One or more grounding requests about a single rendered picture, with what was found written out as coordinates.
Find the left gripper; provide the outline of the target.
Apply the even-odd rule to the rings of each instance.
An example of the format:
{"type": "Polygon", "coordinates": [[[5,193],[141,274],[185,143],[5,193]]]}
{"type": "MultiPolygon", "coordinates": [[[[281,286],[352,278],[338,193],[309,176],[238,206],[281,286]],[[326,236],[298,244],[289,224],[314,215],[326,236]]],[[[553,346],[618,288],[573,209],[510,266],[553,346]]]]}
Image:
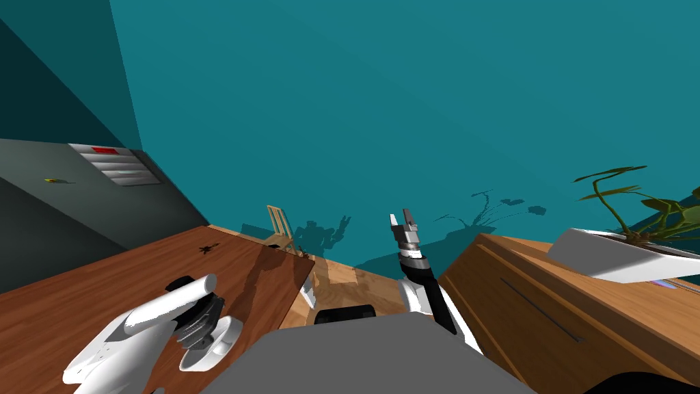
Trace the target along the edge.
{"type": "Polygon", "coordinates": [[[205,350],[214,342],[213,331],[225,305],[215,294],[199,299],[190,309],[174,319],[176,341],[186,350],[205,350]]]}

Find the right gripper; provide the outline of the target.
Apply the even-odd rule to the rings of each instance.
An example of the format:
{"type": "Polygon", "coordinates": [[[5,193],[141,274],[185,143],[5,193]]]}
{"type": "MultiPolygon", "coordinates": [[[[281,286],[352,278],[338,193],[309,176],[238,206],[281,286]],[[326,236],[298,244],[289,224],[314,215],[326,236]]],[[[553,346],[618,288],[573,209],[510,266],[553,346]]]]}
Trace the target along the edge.
{"type": "Polygon", "coordinates": [[[404,224],[399,224],[395,215],[390,214],[390,225],[394,227],[394,238],[398,243],[399,254],[410,259],[421,259],[420,240],[418,237],[418,227],[413,222],[409,209],[403,209],[404,224]]]}

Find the light wooden chair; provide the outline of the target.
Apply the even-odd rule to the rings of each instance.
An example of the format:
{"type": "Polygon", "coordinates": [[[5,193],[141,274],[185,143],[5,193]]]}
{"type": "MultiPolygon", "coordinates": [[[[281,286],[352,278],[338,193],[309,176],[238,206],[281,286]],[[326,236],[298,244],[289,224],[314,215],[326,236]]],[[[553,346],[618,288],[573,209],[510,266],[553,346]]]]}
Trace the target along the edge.
{"type": "Polygon", "coordinates": [[[290,230],[283,209],[268,205],[267,210],[271,218],[273,233],[265,239],[264,244],[298,256],[299,253],[293,240],[293,233],[290,230]]]}

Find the brown wooden table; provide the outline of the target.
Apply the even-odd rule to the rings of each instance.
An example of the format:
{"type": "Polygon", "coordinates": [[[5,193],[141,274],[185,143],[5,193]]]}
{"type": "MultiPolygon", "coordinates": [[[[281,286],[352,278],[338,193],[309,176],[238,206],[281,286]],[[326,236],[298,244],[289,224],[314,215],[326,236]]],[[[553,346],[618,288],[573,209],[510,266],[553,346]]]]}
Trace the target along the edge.
{"type": "Polygon", "coordinates": [[[206,372],[178,368],[170,339],[146,387],[200,394],[262,336],[280,328],[314,262],[200,226],[0,295],[0,394],[73,394],[62,374],[114,318],[148,302],[181,276],[217,277],[239,340],[206,372]]]}

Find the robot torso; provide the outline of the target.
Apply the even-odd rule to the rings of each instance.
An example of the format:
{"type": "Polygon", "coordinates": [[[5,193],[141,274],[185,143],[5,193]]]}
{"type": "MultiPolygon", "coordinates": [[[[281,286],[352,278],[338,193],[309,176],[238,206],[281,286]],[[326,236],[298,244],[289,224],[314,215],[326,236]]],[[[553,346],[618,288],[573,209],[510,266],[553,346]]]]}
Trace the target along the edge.
{"type": "Polygon", "coordinates": [[[200,394],[536,394],[420,313],[287,328],[200,394]]]}

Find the grey appliance with white panel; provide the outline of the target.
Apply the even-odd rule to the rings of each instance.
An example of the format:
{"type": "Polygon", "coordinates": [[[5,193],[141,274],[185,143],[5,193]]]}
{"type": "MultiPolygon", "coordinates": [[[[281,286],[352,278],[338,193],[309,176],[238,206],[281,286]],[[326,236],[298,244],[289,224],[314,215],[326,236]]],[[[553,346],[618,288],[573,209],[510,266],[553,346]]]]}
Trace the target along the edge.
{"type": "Polygon", "coordinates": [[[207,221],[144,151],[152,185],[118,185],[69,144],[0,139],[0,294],[207,221]]]}

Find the green plant in white planter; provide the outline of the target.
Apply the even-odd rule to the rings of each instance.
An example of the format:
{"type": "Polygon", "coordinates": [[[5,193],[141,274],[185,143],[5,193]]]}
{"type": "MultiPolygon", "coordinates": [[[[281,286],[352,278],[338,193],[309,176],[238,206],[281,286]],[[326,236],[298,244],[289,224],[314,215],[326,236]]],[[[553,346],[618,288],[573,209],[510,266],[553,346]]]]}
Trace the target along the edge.
{"type": "Polygon", "coordinates": [[[590,174],[593,194],[615,217],[620,232],[569,228],[552,244],[548,257],[591,278],[615,283],[641,283],[700,274],[700,254],[669,246],[673,241],[688,240],[688,232],[700,229],[700,187],[692,191],[698,201],[683,205],[676,200],[643,195],[642,204],[658,212],[658,217],[639,228],[623,221],[606,197],[617,194],[640,194],[637,185],[601,191],[601,181],[626,172],[635,166],[613,168],[590,174]]]}

